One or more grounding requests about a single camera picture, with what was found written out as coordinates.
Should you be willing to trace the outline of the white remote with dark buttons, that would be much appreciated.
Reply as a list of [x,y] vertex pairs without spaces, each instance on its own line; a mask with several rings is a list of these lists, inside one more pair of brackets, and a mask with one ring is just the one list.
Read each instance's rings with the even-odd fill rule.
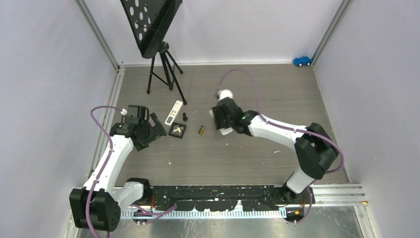
[[210,109],[209,113],[214,120],[216,130],[218,130],[221,135],[225,136],[233,131],[233,128],[227,123],[227,116],[222,109],[214,107]]

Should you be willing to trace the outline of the green yellow battery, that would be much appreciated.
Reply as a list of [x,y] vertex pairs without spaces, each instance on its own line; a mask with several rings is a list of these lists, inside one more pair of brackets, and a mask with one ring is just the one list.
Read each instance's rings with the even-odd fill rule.
[[201,126],[199,127],[198,134],[199,134],[199,135],[202,135],[202,134],[204,133],[204,130],[205,130],[205,127],[201,125]]

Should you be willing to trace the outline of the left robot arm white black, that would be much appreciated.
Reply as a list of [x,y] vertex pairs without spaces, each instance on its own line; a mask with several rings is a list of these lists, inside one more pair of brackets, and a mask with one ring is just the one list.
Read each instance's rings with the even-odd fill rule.
[[89,179],[69,195],[75,226],[93,234],[115,231],[122,211],[135,202],[147,205],[151,201],[152,189],[146,178],[129,178],[122,188],[114,187],[133,150],[141,151],[167,135],[156,114],[147,107],[129,105],[127,109],[114,109],[122,114],[121,122],[110,130],[100,127],[107,138],[107,148]]

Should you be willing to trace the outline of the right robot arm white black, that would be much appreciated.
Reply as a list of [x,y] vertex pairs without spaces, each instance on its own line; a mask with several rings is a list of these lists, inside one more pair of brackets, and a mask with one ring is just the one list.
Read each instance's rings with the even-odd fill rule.
[[339,149],[317,123],[302,126],[276,121],[256,111],[243,111],[229,97],[219,100],[210,109],[210,116],[222,135],[235,131],[277,142],[296,152],[299,166],[282,191],[288,203],[300,200],[303,191],[313,181],[322,179],[339,156]]

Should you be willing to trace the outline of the long white remote control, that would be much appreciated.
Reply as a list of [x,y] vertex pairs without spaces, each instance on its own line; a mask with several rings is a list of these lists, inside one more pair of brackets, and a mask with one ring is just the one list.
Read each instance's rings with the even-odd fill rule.
[[164,122],[165,125],[171,126],[173,124],[173,122],[175,121],[175,119],[176,119],[176,117],[177,117],[178,113],[180,112],[183,105],[184,105],[183,102],[179,101],[179,100],[177,100],[174,103],[172,109],[170,110],[170,112],[169,112],[169,114],[168,114],[168,116],[167,116],[167,118]]

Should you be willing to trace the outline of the black framed display box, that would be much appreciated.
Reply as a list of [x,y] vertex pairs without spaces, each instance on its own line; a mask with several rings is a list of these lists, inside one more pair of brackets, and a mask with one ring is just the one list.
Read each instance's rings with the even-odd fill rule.
[[168,132],[168,135],[182,139],[185,134],[186,128],[187,126],[185,124],[173,122]]

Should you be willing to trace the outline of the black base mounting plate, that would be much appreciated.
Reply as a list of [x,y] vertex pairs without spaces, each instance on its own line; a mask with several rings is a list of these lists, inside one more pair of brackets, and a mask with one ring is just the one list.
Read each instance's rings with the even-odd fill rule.
[[274,211],[285,205],[309,205],[315,198],[312,189],[294,194],[287,187],[277,185],[191,185],[152,186],[135,205],[151,205],[165,211],[176,205],[177,211],[232,211],[238,205],[243,211]]

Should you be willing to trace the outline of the blue toy car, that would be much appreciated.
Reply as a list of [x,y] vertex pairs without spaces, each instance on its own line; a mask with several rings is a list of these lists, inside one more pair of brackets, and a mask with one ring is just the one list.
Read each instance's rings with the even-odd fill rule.
[[311,66],[312,65],[312,59],[310,57],[304,56],[300,58],[293,59],[293,64],[298,67],[302,66]]

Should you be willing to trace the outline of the black music stand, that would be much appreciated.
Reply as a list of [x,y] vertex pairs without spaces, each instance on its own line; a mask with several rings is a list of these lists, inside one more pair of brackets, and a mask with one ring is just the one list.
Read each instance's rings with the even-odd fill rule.
[[[152,78],[156,77],[169,90],[176,87],[182,103],[187,105],[187,100],[175,75],[175,70],[178,70],[180,74],[183,74],[183,70],[169,52],[169,44],[164,41],[164,37],[183,1],[122,0],[120,3],[142,58],[152,60],[146,93],[150,94]],[[154,72],[156,56],[160,57],[165,79]]]

